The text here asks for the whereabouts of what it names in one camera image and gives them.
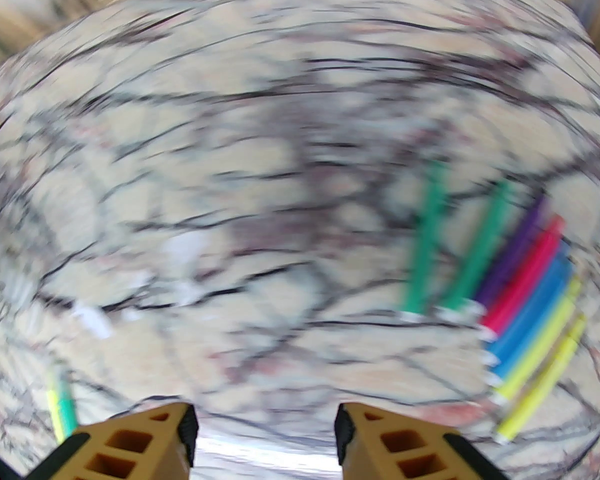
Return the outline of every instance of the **marble countertop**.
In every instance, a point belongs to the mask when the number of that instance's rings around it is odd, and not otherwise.
[[[396,316],[426,160],[452,194],[435,292],[490,183],[544,186],[589,318],[524,432],[490,434],[471,327]],[[197,407],[192,478],[339,478],[356,400],[457,426],[512,479],[600,478],[600,58],[553,0],[126,0],[0,69],[0,455]]]

